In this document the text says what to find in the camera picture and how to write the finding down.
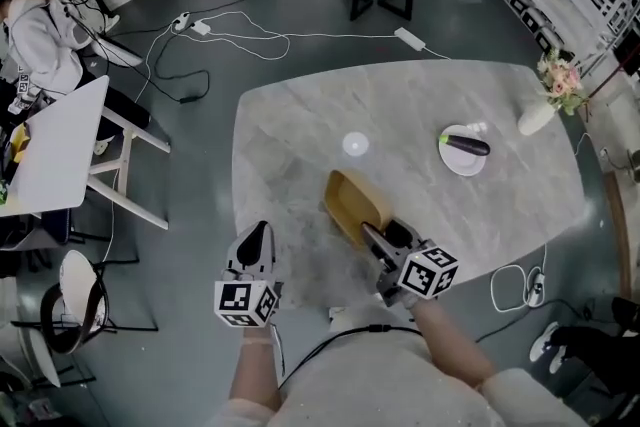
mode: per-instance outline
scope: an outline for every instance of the yellow object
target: yellow object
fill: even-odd
[[[26,123],[21,123],[11,132],[11,160],[19,164],[29,145],[31,135]]]
[[[331,171],[324,203],[344,234],[360,247],[365,245],[360,229],[362,223],[384,231],[393,216],[385,194],[355,169]]]

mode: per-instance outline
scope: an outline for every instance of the black and white marker cube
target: black and white marker cube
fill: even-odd
[[[277,301],[268,281],[216,281],[215,312],[231,327],[263,327]]]
[[[440,247],[411,253],[404,262],[398,285],[431,299],[449,289],[458,270],[458,260]]]

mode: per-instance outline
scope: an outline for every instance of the white plate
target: white plate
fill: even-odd
[[[478,139],[478,134],[473,130],[462,125],[452,125],[446,128],[442,135],[461,135],[463,137],[469,137],[471,139]],[[472,155],[466,151],[459,150],[448,144],[438,143],[438,149],[440,150],[440,157],[454,173],[460,176],[474,176],[477,175],[487,160],[487,157],[481,157],[479,155]]]

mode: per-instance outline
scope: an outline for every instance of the white cable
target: white cable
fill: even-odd
[[[582,140],[585,137],[588,137],[591,140],[591,144],[593,144],[593,139],[591,139],[591,135],[589,134],[589,132],[585,132],[584,134],[582,134],[582,137],[580,138],[580,140],[578,141],[578,144],[576,145],[576,151],[573,153],[575,157],[578,156],[578,152],[580,151],[580,145],[582,144]]]
[[[517,311],[517,310],[521,310],[522,308],[526,308],[527,306],[529,306],[529,298],[531,295],[531,290],[532,290],[532,286],[531,286],[531,278],[537,276],[538,274],[542,274],[544,276],[544,269],[547,263],[547,244],[544,245],[544,256],[542,257],[542,265],[536,265],[534,266],[530,271],[529,274],[526,274],[524,269],[515,263],[509,264],[509,265],[505,265],[504,267],[500,267],[499,269],[496,269],[493,274],[491,275],[491,281],[489,282],[489,291],[491,293],[491,302],[493,303],[493,307],[496,309],[496,311],[498,313],[508,313],[511,311]],[[523,280],[523,285],[522,285],[522,304],[519,304],[517,306],[513,306],[511,308],[506,308],[506,309],[502,309],[498,306],[498,303],[496,302],[496,297],[495,297],[495,293],[493,291],[493,281],[495,279],[495,277],[498,275],[498,273],[500,273],[501,271],[504,271],[506,269],[518,269],[520,271],[520,273],[522,274],[522,280]],[[540,301],[540,304],[538,304],[537,306],[531,306],[531,308],[539,308],[540,306],[542,306],[544,304],[544,299],[545,299],[545,288],[544,285],[542,286],[542,300]]]
[[[116,171],[116,175],[113,177],[113,184],[111,185],[112,189],[116,188],[116,180],[118,179],[118,173],[120,170]],[[111,250],[111,244],[113,244],[113,234],[115,233],[116,228],[116,215],[113,211],[113,201],[111,202],[111,239],[109,239],[109,245],[107,246],[107,250],[104,253],[104,258],[102,259],[102,263],[104,263],[109,256],[109,251]]]
[[[244,36],[244,35],[240,35],[240,34],[230,34],[227,32],[213,32],[211,30],[209,30],[209,32],[207,33],[207,35],[211,35],[211,36],[215,36],[214,39],[204,39],[204,40],[200,40],[200,39],[195,39],[192,38],[191,36],[184,34],[184,33],[175,33],[177,36],[181,36],[183,38],[188,38],[191,41],[195,41],[196,43],[214,43],[216,41],[225,41],[227,43],[231,43],[234,47],[240,49],[240,50],[244,50],[245,52],[254,55],[260,59],[263,59],[265,61],[277,61],[279,59],[282,59],[284,57],[286,57],[286,55],[289,53],[289,49],[291,48],[291,40],[289,38],[308,38],[308,37],[324,37],[324,38],[363,38],[363,39],[387,39],[387,38],[397,38],[396,35],[365,35],[365,34],[323,34],[323,33],[312,33],[312,34],[293,34],[293,33],[288,33],[288,34],[281,34],[279,32],[274,32],[274,31],[269,31],[263,27],[261,27],[260,25],[258,25],[257,23],[255,23],[253,20],[251,20],[251,18],[244,13],[243,11],[228,11],[226,13],[220,13],[219,15],[215,15],[215,16],[208,16],[206,18],[201,18],[200,22],[204,22],[205,20],[214,20],[216,18],[220,18],[222,16],[226,16],[226,15],[242,15],[244,16],[247,21],[253,25],[254,27],[257,27],[258,29],[260,29],[262,32],[264,32],[265,34],[271,34],[272,36]],[[249,50],[246,47],[243,47],[242,45],[239,45],[238,43],[236,43],[233,40],[227,39],[227,38],[240,38],[240,39],[250,39],[250,40],[256,40],[256,41],[270,41],[270,40],[274,40],[274,39],[284,39],[287,42],[287,48],[285,49],[285,51],[276,57],[268,57],[262,54],[259,54],[257,52],[254,52],[252,50]],[[434,55],[437,55],[438,57],[441,57],[443,59],[449,59],[449,57],[443,56],[438,54],[437,52],[433,52],[432,50],[429,50],[428,48],[425,47],[425,50],[431,52]]]
[[[424,47],[423,50],[426,50],[427,52],[429,52],[430,54],[436,55],[438,57],[441,57],[442,59],[446,59],[447,61],[451,61],[451,57],[447,57],[446,55],[442,55],[439,54],[438,52],[434,52],[433,50],[431,50],[430,48]]]
[[[147,75],[147,80],[144,83],[144,86],[142,86],[142,89],[140,90],[140,92],[138,93],[138,96],[136,96],[135,103],[138,103],[138,100],[140,100],[140,97],[142,96],[142,93],[144,93],[144,90],[147,88],[147,85],[149,84],[149,80],[151,80],[151,67],[149,66],[149,56],[151,55],[151,51],[153,50],[153,47],[155,46],[156,42],[162,36],[164,36],[167,32],[169,32],[169,29],[173,29],[173,24],[170,24],[162,34],[160,34],[158,37],[156,37],[156,39],[153,40],[153,43],[151,43],[151,46],[149,47],[149,51],[147,52],[147,57],[144,60],[144,64],[147,66],[147,74],[148,74]]]

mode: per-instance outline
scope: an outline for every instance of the marble table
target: marble table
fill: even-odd
[[[341,306],[375,292],[378,262],[351,246],[325,210],[332,169],[364,172],[396,216],[456,256],[456,283],[574,224],[586,206],[560,119],[529,137],[516,126],[541,91],[522,66],[425,60],[334,70],[245,93],[233,140],[236,229],[272,224],[282,305]],[[437,137],[449,125],[473,123],[484,126],[492,152],[480,174],[464,178],[440,159]],[[342,149],[353,131],[370,141],[360,157]]]

